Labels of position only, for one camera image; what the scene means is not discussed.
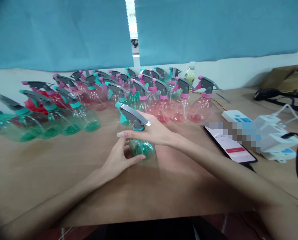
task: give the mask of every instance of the spray bottle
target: spray bottle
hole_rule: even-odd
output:
[[[119,96],[116,93],[113,93],[112,96],[110,96],[110,89],[106,86],[106,82],[118,84],[116,80],[113,80],[111,78],[105,78],[105,77],[99,77],[99,81],[102,82],[102,93],[105,94],[105,96],[109,100],[109,105],[113,106],[119,101]]]
[[[178,90],[179,88],[182,89],[182,93],[180,98],[173,104],[171,110],[171,119],[175,122],[185,122],[188,118],[189,114],[189,87],[195,89],[192,84],[188,81],[184,80],[183,78],[176,77],[177,84],[173,89],[173,92]]]
[[[118,72],[118,71],[114,71],[114,70],[109,70],[108,72],[111,73],[111,78],[112,78],[113,80],[116,80],[116,75],[117,75],[118,73],[120,73],[120,72]]]
[[[161,75],[160,81],[164,82],[168,73],[164,69],[157,66],[155,66],[155,70]]]
[[[221,90],[214,81],[199,76],[198,79],[200,80],[196,89],[206,88],[206,91],[202,94],[202,96],[197,99],[189,108],[189,120],[195,123],[202,123],[204,122],[208,116],[210,115],[211,108],[212,108],[212,90],[215,87],[217,90]]]
[[[89,94],[88,87],[85,84],[83,84],[83,82],[81,81],[81,79],[85,80],[85,76],[82,74],[82,72],[83,72],[82,70],[79,70],[79,71],[72,73],[71,78],[74,78],[74,82],[76,83],[76,86],[78,87],[78,89],[80,91],[83,91],[86,94]],[[90,74],[88,74],[88,73],[89,73],[89,70],[86,70],[87,77],[90,76]]]
[[[20,93],[29,97],[33,102],[41,102],[48,111],[50,124],[62,135],[72,135],[80,131],[78,124],[72,117],[72,113],[66,109],[57,107],[52,99],[42,94],[27,90],[20,90]]]
[[[122,121],[132,121],[133,130],[135,131],[143,131],[144,126],[150,126],[151,122],[145,119],[140,113],[138,113],[133,108],[122,104],[120,102],[116,103],[116,108],[121,112],[121,120]],[[130,151],[133,156],[143,154],[145,155],[145,159],[150,159],[155,153],[155,145],[143,141],[140,139],[131,138],[129,140]]]
[[[14,142],[27,142],[35,138],[19,123],[19,117],[0,111],[0,135]]]
[[[78,98],[78,101],[86,107],[92,108],[91,101],[89,99],[88,94],[78,89],[78,87],[73,83],[71,78],[60,76],[59,74],[54,74],[54,77],[64,83],[68,84],[71,90],[71,93]]]
[[[96,113],[86,106],[83,106],[76,95],[60,87],[54,87],[54,89],[61,94],[63,99],[69,101],[72,107],[73,119],[81,130],[93,132],[100,127],[100,120]]]
[[[52,98],[52,102],[57,105],[60,108],[64,108],[67,109],[69,111],[72,111],[72,108],[70,106],[70,104],[65,103],[61,97],[61,95],[59,93],[57,93],[56,91],[54,91],[52,88],[50,88],[50,86],[47,85],[47,83],[45,82],[26,82],[26,81],[22,81],[21,82],[23,85],[29,85],[30,88],[33,90],[33,92],[36,92],[34,90],[35,89],[41,89],[43,88],[46,91],[46,94],[48,95],[49,98]]]
[[[146,95],[146,93],[149,94],[150,91],[148,91],[148,89],[138,80],[134,80],[132,78],[131,82],[135,86],[136,90],[140,93],[139,101],[136,104],[135,109],[148,114],[153,114],[153,106],[150,104]]]
[[[135,71],[133,71],[131,68],[128,68],[128,67],[126,67],[125,68],[126,70],[127,70],[127,76],[128,76],[128,78],[130,79],[130,78],[134,78],[135,76],[136,76],[136,73],[135,73]]]
[[[139,79],[143,80],[146,84],[148,84],[148,90],[151,92],[151,94],[148,94],[147,98],[152,109],[154,109],[156,103],[159,101],[159,95],[157,91],[154,91],[156,87],[153,82],[153,77],[150,77],[145,74],[140,74]]]
[[[57,132],[50,124],[47,115],[39,112],[32,112],[28,108],[21,106],[19,103],[1,94],[0,102],[18,115],[19,123],[34,137],[47,139],[59,134],[59,132]]]
[[[121,81],[121,86],[129,91],[130,90],[130,85],[129,85],[129,82],[128,82],[128,76],[123,74],[123,73],[118,73],[117,75],[117,78],[118,78],[118,82],[120,83]]]
[[[163,124],[169,122],[171,118],[171,106],[168,101],[168,85],[158,79],[153,79],[156,84],[156,89],[161,91],[160,99],[156,104],[154,115]]]
[[[174,68],[174,67],[169,67],[170,72],[169,72],[169,75],[166,79],[167,84],[169,84],[169,81],[170,81],[171,77],[173,76],[173,69],[175,69],[175,78],[178,77],[179,74],[181,73],[181,71],[179,69]]]
[[[98,84],[101,84],[100,81],[94,75],[88,76],[85,80],[88,85],[88,95],[92,104],[92,109],[96,111],[105,110],[107,108],[107,97],[102,93],[102,89],[98,86]]]

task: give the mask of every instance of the red button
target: red button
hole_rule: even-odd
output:
[[[245,151],[244,148],[230,148],[230,149],[226,149],[227,153],[233,153],[233,152],[243,152]]]

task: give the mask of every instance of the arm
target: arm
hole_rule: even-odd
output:
[[[119,135],[183,152],[213,176],[254,201],[258,213],[275,239],[298,239],[298,207],[282,189],[246,167],[171,132],[154,116],[141,114],[152,123],[151,126],[143,132],[123,131]]]
[[[125,138],[120,138],[100,169],[6,224],[1,229],[1,235],[7,240],[33,239],[48,229],[87,195],[117,177],[127,167],[145,158],[144,155],[138,155],[126,159],[124,150],[127,150],[128,146],[125,147],[124,145]]]

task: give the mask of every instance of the plastic bottle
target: plastic bottle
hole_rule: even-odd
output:
[[[140,93],[136,90],[133,83],[130,81],[130,93],[128,96],[128,101],[134,106],[134,109],[136,108],[136,105],[139,101]]]
[[[118,97],[119,97],[119,102],[122,103],[122,104],[125,104],[131,108],[134,109],[134,105],[132,105],[130,102],[127,101],[126,99],[126,93],[127,93],[127,90],[125,90],[123,87],[121,87],[120,85],[117,85],[117,84],[114,84],[114,83],[110,83],[110,82],[106,82],[105,83],[108,88],[110,89],[110,95],[112,95],[113,93],[116,93],[118,94]],[[125,119],[123,119],[121,116],[120,116],[120,123],[124,126],[129,126],[131,125],[131,123],[129,123],[129,121],[126,121]]]
[[[139,79],[142,79],[145,84],[148,84],[148,90],[150,91],[150,94],[147,95],[149,104],[151,107],[154,109],[156,103],[159,101],[159,95],[157,91],[154,91],[156,89],[154,82],[153,82],[153,77],[145,75],[145,74],[140,74]]]
[[[167,84],[170,83],[169,81],[170,81],[170,79],[171,79],[172,77],[175,77],[175,78],[176,78],[176,77],[178,77],[179,74],[181,73],[181,71],[180,71],[179,69],[174,68],[174,67],[169,67],[169,70],[170,70],[169,75],[168,75],[167,79],[165,80]]]
[[[150,126],[151,122],[146,120],[140,113],[136,110],[130,108],[129,106],[122,104],[120,102],[116,103],[116,108],[120,110],[121,117],[126,120],[133,122],[133,130],[143,131],[144,126]],[[130,151],[133,156],[144,154],[145,160],[150,159],[155,153],[155,145],[136,138],[131,138],[129,140]]]
[[[119,101],[119,96],[116,93],[113,93],[110,95],[110,89],[106,86],[106,82],[119,84],[116,80],[113,80],[111,78],[105,78],[105,77],[99,77],[99,81],[102,82],[102,93],[105,94],[105,96],[108,98],[108,104],[111,107],[114,107],[115,104]]]
[[[66,109],[57,107],[52,99],[42,94],[27,90],[20,90],[34,102],[41,102],[48,111],[50,124],[62,135],[72,135],[80,131],[80,127],[72,117],[72,113]]]
[[[73,83],[71,78],[60,76],[59,74],[54,75],[58,81],[63,82],[64,84],[68,84],[71,90],[71,93],[78,98],[78,101],[88,108],[92,108],[91,101],[89,99],[88,94],[78,89],[78,87]]]
[[[80,91],[83,91],[86,94],[89,94],[88,86],[85,85],[80,79],[82,77],[82,72],[83,72],[82,70],[79,70],[79,71],[72,73],[71,78],[74,78],[73,81],[76,83],[76,86],[78,87],[78,89]]]
[[[94,111],[83,106],[78,97],[60,87],[54,87],[61,96],[67,99],[72,107],[72,116],[79,128],[85,132],[93,132],[97,130],[101,123]]]
[[[160,76],[161,76],[161,78],[160,78],[159,80],[162,81],[162,82],[165,82],[165,81],[166,81],[166,78],[168,77],[168,73],[167,73],[164,69],[162,69],[162,68],[160,68],[160,67],[157,67],[157,66],[155,66],[155,70],[156,70],[157,73],[159,73]]]
[[[187,80],[192,85],[195,78],[196,78],[196,62],[189,62],[189,67],[188,67],[183,79]]]
[[[132,78],[131,82],[135,86],[136,90],[140,93],[139,101],[136,104],[135,109],[139,110],[141,112],[148,113],[148,114],[153,114],[153,108],[150,105],[150,103],[147,99],[147,96],[146,96],[146,93],[150,93],[150,91],[148,91],[146,89],[146,87],[142,83],[140,83],[138,80],[134,80]]]
[[[35,138],[19,123],[19,117],[0,111],[0,135],[14,142],[27,142]]]
[[[168,85],[158,79],[153,79],[156,84],[156,89],[161,91],[160,99],[156,104],[154,116],[163,124],[169,122],[171,118],[171,106],[168,100]]]
[[[61,95],[59,93],[57,93],[56,91],[54,91],[53,89],[51,89],[51,87],[48,86],[48,84],[46,82],[22,81],[21,83],[23,85],[29,85],[30,88],[33,90],[33,92],[36,92],[34,89],[43,88],[45,90],[46,94],[48,95],[48,97],[53,99],[52,102],[55,105],[57,105],[60,108],[64,108],[66,110],[72,111],[70,104],[65,103],[64,100],[62,99]]]
[[[189,82],[184,80],[183,78],[176,77],[177,84],[173,89],[173,92],[182,89],[182,93],[180,98],[173,104],[171,110],[171,119],[175,122],[185,122],[188,118],[189,114],[189,87],[195,89]]]
[[[206,88],[207,90],[202,94],[202,97],[197,99],[189,108],[189,120],[195,123],[203,123],[208,116],[210,115],[212,109],[212,90],[215,87],[217,90],[221,90],[214,81],[199,76],[198,79],[200,80],[197,89]]]
[[[95,83],[95,76],[90,75],[86,79],[88,90],[89,90],[89,99],[92,104],[92,109],[96,111],[103,111],[107,108],[107,97],[104,93],[102,93],[102,89],[98,86],[98,84]]]
[[[116,75],[117,75],[118,73],[120,73],[120,72],[118,72],[118,71],[114,71],[114,70],[109,70],[108,72],[111,74],[111,78],[112,78],[113,80],[117,80]]]
[[[47,115],[39,112],[32,112],[28,108],[21,106],[19,103],[1,94],[0,102],[18,115],[19,124],[27,129],[34,137],[47,139],[59,134],[59,132],[50,124]]]

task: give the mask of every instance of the cardboard box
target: cardboard box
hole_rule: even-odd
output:
[[[281,92],[298,91],[298,65],[272,69],[260,85],[260,89],[266,88],[275,88]]]

